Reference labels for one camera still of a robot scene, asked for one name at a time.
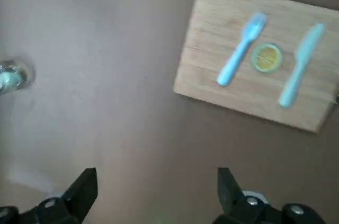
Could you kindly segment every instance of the toy lemon slice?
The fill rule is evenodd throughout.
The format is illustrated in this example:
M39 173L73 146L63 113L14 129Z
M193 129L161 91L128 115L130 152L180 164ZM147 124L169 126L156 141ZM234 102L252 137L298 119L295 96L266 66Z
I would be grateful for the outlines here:
M282 52L274 44L264 43L253 51L252 65L260 72L274 72L280 67L281 63Z

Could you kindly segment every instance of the light blue plastic fork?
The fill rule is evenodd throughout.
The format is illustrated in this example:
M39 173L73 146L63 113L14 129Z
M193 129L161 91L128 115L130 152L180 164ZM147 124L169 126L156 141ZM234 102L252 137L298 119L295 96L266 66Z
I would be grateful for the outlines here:
M217 82L219 85L228 85L235 72L237 71L241 60L249 45L258 38L266 23L266 15L264 13L255 13L243 28L242 39L234 53L227 60L225 66L221 70Z

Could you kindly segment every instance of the light blue plastic knife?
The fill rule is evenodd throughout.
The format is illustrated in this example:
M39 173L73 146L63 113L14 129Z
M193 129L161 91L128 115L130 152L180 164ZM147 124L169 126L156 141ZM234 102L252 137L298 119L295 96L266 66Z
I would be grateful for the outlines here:
M285 88L279 98L279 104L282 107L287 109L293 105L307 64L309 63L321 37L324 35L325 29L324 24L316 24L306 33L300 43L295 54L295 68L290 79L285 84Z

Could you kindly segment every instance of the fork handle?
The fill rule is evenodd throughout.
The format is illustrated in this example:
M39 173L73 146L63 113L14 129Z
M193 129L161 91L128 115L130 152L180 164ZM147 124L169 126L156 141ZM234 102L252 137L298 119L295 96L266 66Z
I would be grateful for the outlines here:
M249 45L249 41L248 40L242 40L237 48L234 50L233 54L228 58L227 62L225 63L224 67L222 68L217 82L219 85L222 86L226 86L228 85L235 72L237 71L244 54L246 53L246 50L248 48Z

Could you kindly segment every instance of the metal screw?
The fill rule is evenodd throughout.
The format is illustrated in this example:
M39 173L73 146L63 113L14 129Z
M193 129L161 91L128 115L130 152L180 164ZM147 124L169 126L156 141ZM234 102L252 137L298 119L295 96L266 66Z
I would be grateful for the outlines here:
M292 210L292 212L294 212L297 215L303 215L304 214L304 210L297 205L291 206L291 210Z
M55 204L55 200L51 199L44 205L44 207L49 208L49 207L52 207L54 204Z
M254 206L258 204L258 200L256 198L248 198L247 203L249 203L251 206Z
M5 217L7 214L9 214L9 210L8 208L2 209L2 211L0 212L0 218Z

